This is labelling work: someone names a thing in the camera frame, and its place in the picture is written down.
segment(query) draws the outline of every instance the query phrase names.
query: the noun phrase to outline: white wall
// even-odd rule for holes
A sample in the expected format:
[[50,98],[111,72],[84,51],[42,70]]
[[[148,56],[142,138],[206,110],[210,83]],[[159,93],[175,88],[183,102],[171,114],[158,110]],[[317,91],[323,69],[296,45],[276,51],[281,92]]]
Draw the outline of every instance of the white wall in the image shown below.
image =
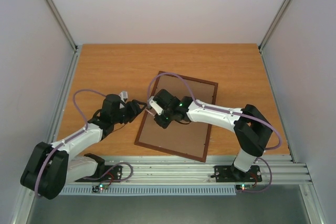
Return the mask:
[[45,141],[72,51],[44,0],[0,0],[0,223]]
[[54,0],[83,43],[257,43],[283,0]]
[[335,223],[336,0],[293,0],[264,52],[289,141]]

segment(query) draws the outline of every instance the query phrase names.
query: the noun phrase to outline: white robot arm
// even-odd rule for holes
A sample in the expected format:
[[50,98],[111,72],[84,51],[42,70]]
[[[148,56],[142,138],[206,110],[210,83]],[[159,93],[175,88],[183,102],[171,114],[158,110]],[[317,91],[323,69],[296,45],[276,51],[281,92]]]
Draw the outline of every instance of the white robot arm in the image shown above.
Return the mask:
[[125,91],[119,95],[107,95],[102,108],[85,127],[52,144],[37,144],[20,183],[31,190],[35,190],[37,185],[37,192],[41,196],[53,199],[65,184],[84,177],[99,178],[103,175],[105,165],[102,158],[93,154],[77,155],[112,133],[115,124],[132,122],[146,108],[145,102],[137,100],[125,103],[127,98]]
[[265,125],[249,120],[241,114],[267,122],[264,116],[252,105],[242,108],[226,108],[184,97],[179,100],[162,89],[150,97],[149,105],[156,111],[154,120],[164,129],[172,121],[202,122],[216,125],[236,133],[241,149],[235,158],[231,170],[232,176],[240,180],[249,171],[257,157],[264,153],[272,130]]

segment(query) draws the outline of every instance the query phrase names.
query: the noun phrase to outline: brown frame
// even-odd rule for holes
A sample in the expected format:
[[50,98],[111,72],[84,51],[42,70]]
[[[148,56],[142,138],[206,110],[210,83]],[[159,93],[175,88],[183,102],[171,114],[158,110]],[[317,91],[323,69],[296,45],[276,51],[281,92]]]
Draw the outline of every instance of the brown frame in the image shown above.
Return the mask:
[[[181,76],[185,80],[197,81],[197,82],[200,82],[200,83],[214,85],[215,88],[214,88],[214,93],[213,93],[213,98],[212,98],[212,104],[216,103],[217,89],[218,89],[218,83],[217,82],[206,81],[206,80],[201,80],[201,79],[198,79],[198,78],[182,76],[182,75],[179,75],[179,76]],[[158,77],[155,81],[154,87],[152,89],[151,96],[153,96],[155,94],[156,88],[158,87],[158,84],[159,84],[159,80],[160,80],[160,77]],[[159,152],[171,154],[171,155],[176,155],[176,156],[180,156],[180,157],[193,159],[193,160],[200,161],[200,162],[205,162],[206,161],[206,156],[207,156],[209,141],[210,141],[211,127],[212,127],[210,124],[208,125],[208,129],[207,129],[207,133],[206,133],[203,157],[198,157],[198,156],[193,156],[193,155],[189,155],[189,154],[185,154],[185,153],[181,153],[181,152],[177,152],[177,151],[172,151],[172,150],[165,149],[165,148],[162,148],[162,147],[158,147],[158,146],[155,146],[155,145],[139,142],[142,129],[143,129],[143,127],[145,125],[145,122],[146,122],[147,115],[148,115],[148,112],[145,111],[144,116],[143,116],[142,121],[141,121],[141,124],[140,124],[140,127],[139,127],[139,130],[138,130],[138,133],[137,133],[135,141],[134,141],[135,145],[145,147],[145,148],[149,148],[149,149],[152,149],[152,150],[156,150],[156,151],[159,151]]]

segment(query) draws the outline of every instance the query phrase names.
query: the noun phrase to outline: wooden tabletop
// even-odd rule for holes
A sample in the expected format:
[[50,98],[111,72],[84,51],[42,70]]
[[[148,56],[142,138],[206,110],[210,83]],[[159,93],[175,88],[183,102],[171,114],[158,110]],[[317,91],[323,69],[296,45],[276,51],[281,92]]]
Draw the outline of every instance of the wooden tabletop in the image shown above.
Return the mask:
[[[243,108],[248,103],[253,104],[285,139],[255,44],[83,45],[58,139],[83,126],[83,120],[72,103],[74,92],[94,89],[104,94],[119,94],[125,90],[129,99],[146,101],[148,84],[159,70],[217,82],[217,105]],[[101,108],[102,101],[103,97],[93,93],[77,95],[77,103],[88,119]],[[141,119],[142,115],[83,153],[167,155],[134,145]],[[212,127],[210,139],[208,155],[236,155],[240,149],[236,135],[223,128]],[[277,142],[273,134],[268,146]],[[286,141],[267,154],[289,154]]]

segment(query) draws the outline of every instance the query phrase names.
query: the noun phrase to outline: gray floor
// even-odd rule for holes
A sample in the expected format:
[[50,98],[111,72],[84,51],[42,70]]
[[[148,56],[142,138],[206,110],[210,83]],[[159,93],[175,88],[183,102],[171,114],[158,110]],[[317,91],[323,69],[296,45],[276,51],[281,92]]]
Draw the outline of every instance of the gray floor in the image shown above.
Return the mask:
[[237,196],[58,196],[39,199],[31,224],[309,223],[299,186]]

